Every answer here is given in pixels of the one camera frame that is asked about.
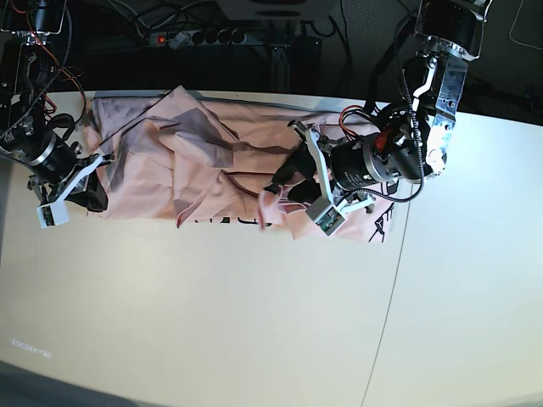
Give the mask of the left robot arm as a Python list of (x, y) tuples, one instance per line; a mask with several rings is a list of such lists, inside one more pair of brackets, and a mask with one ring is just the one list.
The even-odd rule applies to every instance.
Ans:
[(372, 71), (367, 100), (340, 113), (334, 140), (293, 120), (300, 145), (266, 192), (278, 198), (294, 176), (298, 202), (317, 217), (367, 207), (372, 186), (404, 179), (423, 186), (445, 169), (468, 64), (479, 58), (489, 1), (422, 1), (397, 26)]

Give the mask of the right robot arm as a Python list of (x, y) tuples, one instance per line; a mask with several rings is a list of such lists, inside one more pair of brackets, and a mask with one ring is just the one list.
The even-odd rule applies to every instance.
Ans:
[(48, 96), (55, 82), (80, 81), (67, 66), (73, 21), (65, 1), (7, 1), (1, 30), (14, 35), (1, 58), (1, 157), (31, 173), (28, 187), (41, 204), (63, 198), (100, 213), (108, 198), (91, 164), (113, 157), (81, 156), (71, 135), (81, 118), (60, 113)]

